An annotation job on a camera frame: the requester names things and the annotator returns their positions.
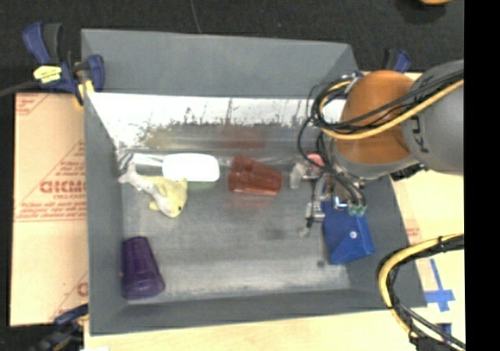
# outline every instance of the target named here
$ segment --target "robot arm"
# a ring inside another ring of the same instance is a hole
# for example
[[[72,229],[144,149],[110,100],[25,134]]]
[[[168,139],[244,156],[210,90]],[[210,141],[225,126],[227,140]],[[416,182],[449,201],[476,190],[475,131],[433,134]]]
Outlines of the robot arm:
[[[346,93],[340,120],[329,123],[324,107]],[[463,174],[463,60],[416,81],[393,70],[341,79],[316,97],[309,122],[321,130],[331,194],[354,204],[353,191],[388,174],[414,167]]]

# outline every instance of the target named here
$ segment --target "clamp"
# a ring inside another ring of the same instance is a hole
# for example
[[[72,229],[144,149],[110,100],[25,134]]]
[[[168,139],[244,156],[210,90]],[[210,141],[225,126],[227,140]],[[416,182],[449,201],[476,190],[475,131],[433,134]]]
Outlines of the clamp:
[[[88,315],[88,304],[78,306],[59,315],[54,320],[54,325],[59,329],[45,336],[37,345],[30,347],[28,351],[60,351],[75,343],[81,346],[82,325],[80,320],[86,315]]]
[[[104,88],[104,63],[99,55],[91,55],[73,67],[69,61],[62,62],[58,52],[60,30],[61,23],[35,22],[24,29],[23,41],[28,52],[40,65],[34,71],[38,86],[50,92],[62,91],[75,94],[82,105],[85,90],[101,91]],[[78,74],[87,77],[85,88],[80,83]]]

